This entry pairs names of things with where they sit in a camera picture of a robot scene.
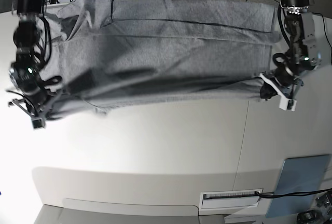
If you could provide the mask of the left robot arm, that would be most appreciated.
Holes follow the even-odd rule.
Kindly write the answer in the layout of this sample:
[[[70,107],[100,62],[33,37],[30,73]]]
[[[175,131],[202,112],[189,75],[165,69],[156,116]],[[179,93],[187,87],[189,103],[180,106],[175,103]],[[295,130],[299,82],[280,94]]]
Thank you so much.
[[[276,68],[271,73],[260,74],[264,81],[261,99],[280,95],[289,105],[293,104],[295,91],[302,85],[301,77],[319,66],[313,15],[308,11],[313,4],[314,0],[280,0],[278,23],[288,50],[273,55]]]

